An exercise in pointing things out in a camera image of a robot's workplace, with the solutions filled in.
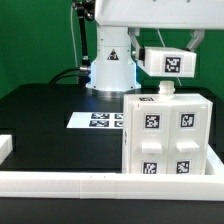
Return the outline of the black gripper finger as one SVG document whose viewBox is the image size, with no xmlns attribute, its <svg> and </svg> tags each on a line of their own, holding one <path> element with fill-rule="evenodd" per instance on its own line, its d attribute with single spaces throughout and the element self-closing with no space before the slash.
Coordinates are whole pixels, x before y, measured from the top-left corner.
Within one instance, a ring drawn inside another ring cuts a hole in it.
<svg viewBox="0 0 224 224">
<path fill-rule="evenodd" d="M 191 40 L 187 44 L 186 49 L 190 52 L 194 52 L 204 39 L 205 31 L 203 29 L 196 29 L 190 33 L 190 36 Z"/>
<path fill-rule="evenodd" d="M 139 34 L 140 34 L 139 28 L 128 29 L 128 35 L 131 39 L 131 43 L 133 47 L 135 48 L 135 53 L 134 53 L 135 59 L 143 61 L 145 59 L 145 48 L 142 47 L 137 40 L 137 37 L 139 36 Z"/>
</svg>

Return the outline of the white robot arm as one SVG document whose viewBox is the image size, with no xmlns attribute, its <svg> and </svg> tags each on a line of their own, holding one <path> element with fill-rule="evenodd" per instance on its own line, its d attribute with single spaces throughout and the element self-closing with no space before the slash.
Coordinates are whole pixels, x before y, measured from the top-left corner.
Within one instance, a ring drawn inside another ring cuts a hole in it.
<svg viewBox="0 0 224 224">
<path fill-rule="evenodd" d="M 195 48 L 207 30 L 224 30 L 224 0 L 96 0 L 97 57 L 86 87 L 102 92 L 139 89 L 136 69 L 154 77 L 191 78 Z M 191 29 L 185 50 L 142 47 L 142 28 Z"/>
</svg>

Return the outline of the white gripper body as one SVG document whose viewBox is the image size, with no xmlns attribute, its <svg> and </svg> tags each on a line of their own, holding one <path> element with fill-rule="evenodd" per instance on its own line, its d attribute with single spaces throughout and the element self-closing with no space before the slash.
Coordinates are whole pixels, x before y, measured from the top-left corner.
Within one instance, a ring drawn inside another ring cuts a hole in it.
<svg viewBox="0 0 224 224">
<path fill-rule="evenodd" d="M 101 26 L 224 30 L 224 0 L 96 0 Z"/>
</svg>

